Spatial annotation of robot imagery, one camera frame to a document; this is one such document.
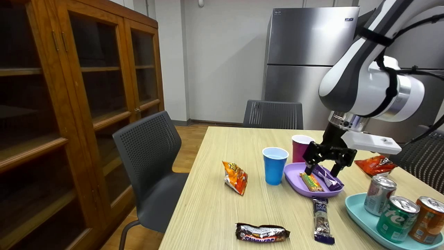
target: teal plate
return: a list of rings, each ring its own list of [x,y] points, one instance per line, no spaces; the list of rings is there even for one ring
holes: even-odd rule
[[[376,231],[376,224],[379,217],[375,217],[369,214],[363,207],[365,194],[348,196],[345,199],[345,207],[348,216],[368,234],[370,235],[376,242],[383,245],[387,249],[405,249],[405,250],[426,250],[426,249],[437,249],[440,245],[443,245],[443,234],[436,239],[433,245],[422,245],[416,241],[413,241],[411,237],[406,237],[406,239],[401,244],[394,244],[383,237],[379,235]]]

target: soda can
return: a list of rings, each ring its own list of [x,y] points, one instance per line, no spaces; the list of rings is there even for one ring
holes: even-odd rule
[[[444,203],[422,196],[416,205],[419,214],[408,235],[416,242],[433,245],[444,227]]]
[[[365,198],[365,210],[379,217],[395,191],[397,184],[394,181],[384,176],[375,176]]]
[[[419,213],[419,206],[402,196],[391,196],[380,214],[376,230],[390,242],[405,241]]]

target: table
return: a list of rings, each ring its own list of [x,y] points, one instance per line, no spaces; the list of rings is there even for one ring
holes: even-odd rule
[[[352,166],[339,174],[345,188],[327,206],[334,246],[314,241],[309,199],[295,194],[286,181],[279,187],[265,184],[261,151],[279,146],[291,153],[290,138],[294,134],[312,137],[319,144],[323,132],[209,127],[160,249],[383,249],[348,217],[344,207],[347,196],[366,194],[369,188],[370,178],[359,167]],[[372,156],[359,152],[355,159]],[[222,160],[236,163],[248,174],[244,196],[225,185]],[[330,169],[333,163],[323,162],[322,166]],[[397,195],[411,201],[422,195],[444,201],[440,192],[401,169],[390,177],[398,184]],[[290,231],[290,238],[271,245],[241,242],[234,237],[237,223],[282,226]]]

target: office chair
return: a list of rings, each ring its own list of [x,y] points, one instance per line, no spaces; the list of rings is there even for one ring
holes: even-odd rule
[[[444,194],[444,134],[433,132],[415,144],[402,146],[401,153],[388,156],[388,159]]]
[[[248,128],[302,130],[302,105],[248,101],[243,126]]]
[[[176,207],[187,174],[172,173],[182,139],[166,112],[139,120],[112,135],[135,192],[137,220],[129,223],[121,235],[135,226],[165,232]]]

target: cabinet door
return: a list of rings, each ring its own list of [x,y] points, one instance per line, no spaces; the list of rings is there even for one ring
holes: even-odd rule
[[[79,2],[57,2],[67,62],[96,173],[98,209],[114,224],[133,207],[130,184],[112,134],[135,120],[135,102],[123,44],[123,20]]]
[[[125,20],[129,59],[139,117],[164,110],[164,92],[157,30]]]
[[[43,2],[0,3],[0,249],[93,239],[80,141]]]

